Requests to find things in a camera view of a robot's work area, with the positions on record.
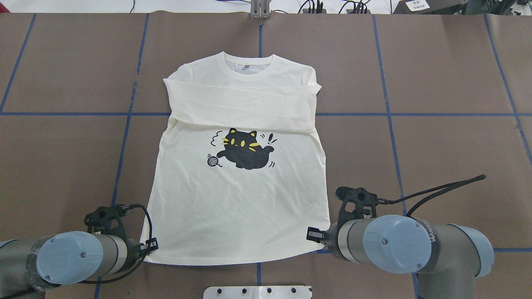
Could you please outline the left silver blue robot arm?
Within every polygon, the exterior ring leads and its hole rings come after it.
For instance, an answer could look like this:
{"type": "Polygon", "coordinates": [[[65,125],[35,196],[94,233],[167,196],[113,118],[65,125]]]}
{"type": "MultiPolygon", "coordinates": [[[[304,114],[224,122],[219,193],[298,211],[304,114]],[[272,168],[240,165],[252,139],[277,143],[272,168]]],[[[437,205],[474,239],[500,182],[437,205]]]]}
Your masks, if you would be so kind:
{"type": "Polygon", "coordinates": [[[134,271],[158,249],[156,238],[145,243],[116,234],[82,231],[34,240],[1,242],[2,299],[43,299],[50,289],[69,284],[99,284],[98,277],[134,271]]]}

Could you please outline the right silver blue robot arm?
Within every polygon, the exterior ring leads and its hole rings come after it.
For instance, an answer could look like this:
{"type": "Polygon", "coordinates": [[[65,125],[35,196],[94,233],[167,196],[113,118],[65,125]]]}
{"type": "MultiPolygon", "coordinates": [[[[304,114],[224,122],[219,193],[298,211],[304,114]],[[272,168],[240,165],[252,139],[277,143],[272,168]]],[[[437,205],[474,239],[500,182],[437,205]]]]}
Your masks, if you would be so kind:
{"type": "Polygon", "coordinates": [[[473,299],[475,280],[488,275],[495,261],[480,231],[409,216],[350,219],[326,231],[308,227],[306,238],[341,260],[415,274],[419,299],[473,299]]]}

